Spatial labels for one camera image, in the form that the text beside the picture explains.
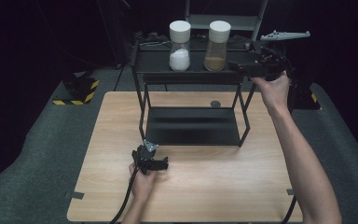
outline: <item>human hand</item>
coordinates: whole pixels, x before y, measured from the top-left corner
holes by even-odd
[[[133,174],[135,170],[135,163],[133,162],[130,165],[130,173]],[[147,175],[144,175],[142,172],[138,172],[135,176],[135,180],[132,185],[132,195],[134,200],[140,200],[145,202],[153,189],[154,180],[156,177],[156,171],[150,171]]]
[[[287,95],[289,92],[290,78],[286,71],[280,73],[280,77],[273,81],[266,81],[261,77],[251,77],[261,91],[263,102],[270,116],[288,112]]]

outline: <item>wooden table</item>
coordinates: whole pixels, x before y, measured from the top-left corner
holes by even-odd
[[[234,94],[159,91],[150,92],[150,97],[155,106],[208,106],[216,100],[231,106]],[[282,221],[292,200],[287,193],[291,184],[260,93],[255,93],[248,116],[251,131],[241,148],[160,146],[155,159],[168,156],[170,165],[159,172],[142,221]],[[236,108],[236,118],[242,133],[240,108]],[[136,92],[115,91],[104,96],[75,188],[84,197],[72,199],[69,220],[110,221],[116,215],[129,184],[131,152],[142,144],[139,119]],[[301,220],[297,205],[290,221]]]

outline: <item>white powder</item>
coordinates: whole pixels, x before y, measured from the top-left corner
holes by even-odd
[[[170,55],[170,67],[174,71],[185,71],[190,66],[190,57],[186,49],[176,50]]]

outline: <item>black cable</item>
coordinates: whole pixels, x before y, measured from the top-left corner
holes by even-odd
[[[208,9],[209,5],[211,4],[211,0],[208,1],[208,4],[206,5],[206,7],[202,10],[201,15],[205,14],[206,10]]]
[[[124,208],[127,205],[127,202],[130,198],[130,193],[131,193],[131,189],[132,189],[132,185],[133,185],[133,181],[135,180],[136,174],[138,173],[138,171],[141,168],[135,167],[135,170],[133,171],[132,175],[131,175],[131,179],[130,179],[130,183],[129,183],[129,187],[127,188],[127,193],[126,193],[126,197],[124,198],[124,202],[121,205],[120,210],[118,211],[118,213],[116,214],[116,216],[113,218],[113,220],[111,222],[109,222],[109,224],[114,224],[121,216],[121,214],[124,211]]]
[[[166,35],[157,35],[150,33],[147,38],[138,38],[140,41],[140,46],[145,47],[152,47],[152,46],[158,46],[163,45],[167,48],[171,48],[171,41],[168,39]]]
[[[201,36],[193,35],[193,36],[191,36],[191,39],[192,40],[197,40],[198,42],[208,42],[209,41],[207,36],[201,37]]]
[[[123,73],[123,70],[124,70],[124,66],[125,66],[125,64],[121,65],[121,71],[120,71],[120,74],[118,74],[117,82],[116,82],[115,87],[113,88],[113,91],[116,91],[118,82],[120,81],[120,78],[121,78],[121,74]]]
[[[131,6],[128,2],[126,2],[126,0],[121,0],[121,3],[126,6],[127,9],[131,9]]]
[[[290,63],[289,59],[287,59],[285,56],[283,56],[283,57],[287,61],[286,73],[291,81],[288,96],[287,96],[287,107],[289,109],[290,114],[292,114],[292,112],[295,108],[295,103],[296,103],[298,79],[297,79],[294,68],[293,68],[292,64]]]
[[[281,224],[286,224],[289,221],[289,218],[292,215],[293,210],[295,209],[296,201],[297,201],[297,198],[296,198],[296,195],[295,195],[295,196],[293,196],[293,200],[290,203],[289,210],[287,211],[286,216],[284,217],[284,219],[281,222]]]
[[[53,29],[51,28],[50,24],[48,23],[48,18],[46,17],[45,13],[43,12],[42,7],[39,4],[39,1],[36,0],[36,4],[37,4],[37,7],[39,8],[40,13],[42,14],[43,21],[45,22],[46,26],[48,27],[48,30],[50,31],[51,35],[53,36],[54,41],[56,42],[56,45],[60,49],[61,52],[65,53],[66,55],[68,55],[68,56],[70,56],[70,57],[74,58],[75,60],[78,60],[78,61],[80,61],[82,63],[86,63],[88,65],[92,65],[92,66],[95,66],[95,67],[108,68],[108,66],[102,66],[102,65],[99,65],[99,64],[96,64],[96,63],[90,63],[90,62],[84,61],[82,59],[79,59],[75,55],[73,55],[73,54],[69,53],[68,51],[64,50],[61,47],[60,42],[57,39],[57,36],[54,34]]]

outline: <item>jar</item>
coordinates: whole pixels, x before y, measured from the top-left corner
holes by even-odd
[[[170,24],[170,68],[173,71],[185,71],[190,66],[190,29],[187,21]]]
[[[209,42],[204,66],[209,71],[221,71],[226,66],[227,41],[231,25],[226,21],[213,21],[209,26]]]

